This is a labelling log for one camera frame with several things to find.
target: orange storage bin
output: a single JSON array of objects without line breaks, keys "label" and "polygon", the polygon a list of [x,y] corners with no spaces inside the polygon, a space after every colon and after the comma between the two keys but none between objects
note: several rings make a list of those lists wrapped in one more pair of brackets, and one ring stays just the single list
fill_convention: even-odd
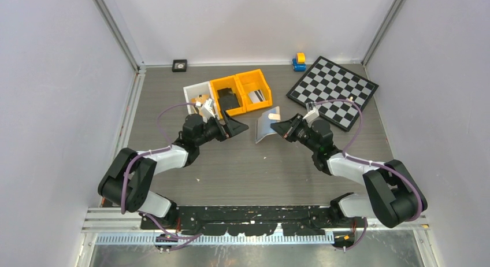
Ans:
[{"label": "orange storage bin", "polygon": [[[243,87],[243,99],[245,101],[247,112],[272,106],[272,92],[260,69],[238,73],[236,77]],[[262,91],[263,97],[265,98],[264,101],[257,103],[252,102],[248,93],[256,90]]]},{"label": "orange storage bin", "polygon": [[240,105],[239,108],[233,108],[227,110],[227,113],[230,116],[236,116],[247,112],[245,108],[245,101],[244,101],[245,93],[243,91],[242,85],[240,85],[235,75],[214,79],[211,80],[210,83],[211,83],[211,89],[213,90],[214,98],[216,99],[215,102],[218,106],[218,112],[221,118],[223,118],[223,116],[221,115],[220,103],[218,102],[218,98],[219,98],[218,90],[225,89],[225,88],[231,88],[233,93],[236,95],[236,99],[238,99],[238,104]]}]

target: chessboard pattern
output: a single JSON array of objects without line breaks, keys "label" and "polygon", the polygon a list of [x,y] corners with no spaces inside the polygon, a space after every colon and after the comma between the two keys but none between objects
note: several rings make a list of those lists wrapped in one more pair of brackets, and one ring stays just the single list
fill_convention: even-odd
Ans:
[{"label": "chessboard pattern", "polygon": [[[363,111],[377,89],[377,84],[320,56],[286,96],[304,107],[310,102],[352,98]],[[357,110],[345,102],[324,103],[318,111],[321,117],[345,131],[359,117]]]}]

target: gray work surface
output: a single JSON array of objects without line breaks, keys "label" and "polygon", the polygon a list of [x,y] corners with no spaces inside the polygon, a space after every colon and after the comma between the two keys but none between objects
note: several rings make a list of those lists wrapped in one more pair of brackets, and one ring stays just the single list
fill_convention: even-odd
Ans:
[{"label": "gray work surface", "polygon": [[[365,76],[361,65],[344,66]],[[272,91],[273,106],[280,106],[282,120],[296,113],[306,114],[305,108],[285,96],[304,74],[294,72],[289,65],[191,66],[184,73],[173,73],[170,68],[148,68],[128,146],[148,150],[168,145],[155,119],[167,107],[185,102],[184,86],[258,68]],[[224,142],[204,144],[191,166],[155,176],[151,190],[179,205],[327,205],[347,192],[365,192],[357,183],[316,170],[312,152],[299,142],[289,143],[278,135],[270,135],[255,144],[255,121],[268,109],[235,116],[250,129]],[[186,115],[187,107],[182,106],[162,116],[162,127],[172,140],[177,138]],[[373,161],[392,159],[374,99],[363,116],[363,130],[348,153]],[[350,132],[332,126],[338,148],[347,144],[358,124],[359,120]]]}]

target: metal frame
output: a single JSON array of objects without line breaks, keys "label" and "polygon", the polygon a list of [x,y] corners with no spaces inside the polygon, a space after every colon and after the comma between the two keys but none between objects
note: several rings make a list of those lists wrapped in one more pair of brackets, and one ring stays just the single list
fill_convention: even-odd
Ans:
[{"label": "metal frame", "polygon": [[[382,225],[376,218],[368,218],[368,231],[413,231],[417,247],[425,266],[437,267],[441,266],[436,260],[433,252],[433,244],[430,240],[430,227],[427,224],[425,216],[413,222],[404,222],[395,228],[387,228]],[[95,243],[99,233],[163,233],[161,230],[142,230],[140,229],[141,216],[137,213],[121,214],[119,207],[111,208],[89,208],[85,222],[83,224],[81,234],[84,235],[83,244],[79,251],[79,260],[76,267],[89,267],[90,261],[94,252]],[[341,232],[345,228],[329,228],[324,229],[326,232]],[[357,231],[362,231],[363,228],[357,228]],[[169,229],[169,232],[175,233],[174,229]],[[276,232],[282,232],[279,225]]]},{"label": "metal frame", "polygon": [[393,19],[398,14],[398,11],[400,11],[400,8],[404,4],[404,2],[405,2],[405,0],[394,0],[393,3],[391,4],[391,7],[388,10],[388,13],[385,16],[383,22],[381,23],[381,26],[379,27],[378,31],[376,32],[376,35],[374,36],[374,39],[373,39],[371,45],[367,49],[367,53],[364,56],[364,59],[361,61],[361,64],[363,66],[368,65],[369,60],[371,60],[371,57],[373,56],[374,52],[378,48],[378,45],[380,44],[381,40],[383,39],[383,36],[385,35],[385,33],[388,30],[391,23],[393,22]]},{"label": "metal frame", "polygon": [[129,46],[126,40],[124,39],[121,30],[117,26],[114,17],[109,11],[106,2],[104,0],[94,0],[94,3],[99,9],[102,18],[105,20],[107,27],[109,27],[110,32],[115,37],[117,44],[121,47],[122,52],[128,59],[129,63],[131,64],[131,67],[133,67],[133,69],[137,71],[140,65],[138,64],[138,62],[136,62],[135,56],[132,54],[131,50],[129,49]]},{"label": "metal frame", "polygon": [[432,243],[429,240],[428,231],[414,230],[414,236],[424,266],[442,266],[438,264],[436,256],[434,255],[434,249],[432,248]]},{"label": "metal frame", "polygon": [[[378,219],[368,218],[369,223],[368,231],[425,231],[429,229],[427,219],[425,216],[420,216],[419,219],[412,222],[403,222],[397,225],[395,228],[385,227]],[[156,230],[142,230],[140,229],[141,216],[137,213],[121,214],[119,207],[112,208],[89,208],[85,222],[82,226],[82,233],[98,233],[98,232],[162,232],[159,229]],[[345,228],[325,228],[325,231],[345,231]],[[175,233],[175,230],[169,229],[169,232]],[[277,232],[282,232],[280,225],[277,226]]]}]

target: purple cable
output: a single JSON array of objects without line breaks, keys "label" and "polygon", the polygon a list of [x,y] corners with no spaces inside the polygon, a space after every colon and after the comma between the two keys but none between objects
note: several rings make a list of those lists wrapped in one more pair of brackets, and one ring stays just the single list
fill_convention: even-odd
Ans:
[{"label": "purple cable", "polygon": [[362,234],[359,236],[359,239],[357,239],[356,242],[354,242],[354,244],[352,244],[352,246],[350,247],[346,247],[346,251],[348,250],[351,250],[353,249],[355,246],[357,246],[357,244],[359,244],[359,242],[361,242],[361,240],[364,238],[364,236],[366,235],[366,231],[368,231],[368,218],[364,217],[363,218],[364,220],[364,230],[362,231]]},{"label": "purple cable", "polygon": [[[162,115],[167,112],[168,110],[170,109],[173,109],[175,107],[179,107],[179,106],[184,106],[184,105],[195,105],[195,103],[181,103],[181,104],[177,104],[177,105],[174,105],[174,106],[171,106],[165,110],[163,110],[157,117],[157,126],[158,126],[158,129],[160,130],[160,132],[163,134],[163,136],[165,137],[165,139],[167,140],[167,142],[170,144],[172,141],[170,140],[170,138],[168,138],[167,134],[165,133],[165,131],[160,127],[160,118],[162,117]],[[129,165],[128,167],[126,168],[126,171],[124,172],[124,180],[122,181],[122,193],[121,193],[121,214],[124,214],[126,213],[126,190],[128,188],[128,176],[129,176],[129,171],[131,170],[131,167],[133,167],[134,163],[136,162],[136,160],[138,160],[139,158],[142,158],[144,156],[147,156],[147,155],[150,155],[150,154],[156,154],[156,153],[163,153],[164,151],[168,151],[170,150],[170,146],[168,147],[164,147],[162,149],[158,149],[158,150],[153,150],[153,151],[147,151],[145,153],[141,153],[141,154],[138,154],[135,158],[133,158],[133,160],[131,160],[131,162],[129,162]]]},{"label": "purple cable", "polygon": [[170,236],[170,239],[172,239],[172,240],[188,240],[184,244],[181,244],[181,245],[179,245],[177,247],[173,247],[171,249],[168,249],[168,251],[180,250],[180,249],[184,248],[185,246],[189,245],[192,241],[196,240],[198,237],[200,237],[202,235],[202,233],[199,233],[199,234],[194,235],[194,236],[179,236],[179,235],[174,235],[174,234],[171,234],[170,232],[168,232],[164,227],[162,227],[162,225],[157,221],[157,219],[155,219],[155,217],[153,215],[146,214],[146,217],[148,217],[151,221],[153,221],[153,223],[155,223],[155,225],[159,229],[161,229],[165,234],[169,235]]},{"label": "purple cable", "polygon": [[[357,112],[359,112],[359,119],[360,119],[359,120],[359,127],[357,128],[357,131],[355,132],[355,134],[352,137],[352,139],[350,140],[350,142],[348,142],[347,145],[342,150],[342,155],[344,156],[345,159],[348,159],[348,160],[350,160],[352,162],[356,162],[356,163],[360,163],[360,164],[364,164],[364,165],[369,165],[369,166],[375,166],[375,167],[378,167],[378,168],[387,170],[387,171],[391,172],[393,175],[395,175],[396,177],[398,177],[399,179],[401,179],[412,190],[412,192],[415,195],[415,198],[417,199],[417,211],[416,211],[415,215],[412,216],[412,218],[408,219],[408,221],[414,221],[414,220],[416,220],[418,217],[420,217],[420,214],[422,213],[422,207],[423,207],[423,205],[422,205],[422,199],[421,199],[420,194],[418,193],[417,189],[415,189],[415,187],[413,186],[413,184],[408,179],[406,179],[404,176],[402,176],[402,174],[400,174],[399,172],[393,170],[390,167],[387,167],[385,165],[378,164],[378,163],[375,163],[375,162],[370,162],[370,161],[367,161],[367,160],[362,160],[362,159],[359,159],[359,158],[354,158],[354,157],[351,157],[351,156],[349,156],[349,155],[346,154],[347,149],[352,146],[352,144],[356,140],[357,136],[359,136],[359,133],[361,132],[361,129],[362,129],[362,126],[363,126],[362,112],[361,112],[361,109],[359,108],[359,106],[357,106],[357,104],[355,104],[355,102],[350,101],[348,99],[329,99],[329,100],[326,100],[326,101],[316,102],[315,105],[321,105],[323,103],[330,103],[330,102],[333,103],[333,102],[337,102],[337,101],[338,102],[347,102],[347,103],[353,105],[353,107],[356,108]],[[354,242],[354,244],[352,246],[350,246],[349,248],[346,248],[346,251],[352,249],[353,247],[355,247],[364,238],[364,235],[366,234],[366,231],[367,230],[368,230],[368,220],[367,220],[367,218],[364,218],[364,230],[362,231],[361,237],[359,237],[359,239],[356,242]]]},{"label": "purple cable", "polygon": [[160,118],[162,117],[162,115],[167,112],[168,110],[170,109],[174,109],[175,107],[179,107],[179,106],[184,106],[184,105],[192,105],[192,106],[195,106],[196,104],[195,103],[191,103],[191,102],[186,102],[186,103],[181,103],[181,104],[177,104],[177,105],[174,105],[174,106],[171,106],[165,110],[163,110],[157,117],[157,127],[158,127],[158,130],[160,130],[160,133],[162,133],[162,135],[164,136],[165,140],[167,140],[167,143],[171,143],[172,140],[170,140],[169,136],[167,135],[167,133],[165,133],[164,129],[160,126]]},{"label": "purple cable", "polygon": [[152,150],[152,151],[147,151],[144,153],[140,153],[133,160],[131,160],[128,164],[128,167],[126,168],[126,171],[124,171],[124,180],[122,181],[122,192],[121,192],[121,214],[126,213],[126,190],[128,189],[128,176],[129,176],[129,171],[131,170],[131,167],[133,167],[133,164],[139,159],[142,158],[143,156],[147,156],[150,154],[157,154],[157,153],[163,153],[165,151],[170,150],[170,146],[164,147],[162,149],[158,150]]}]

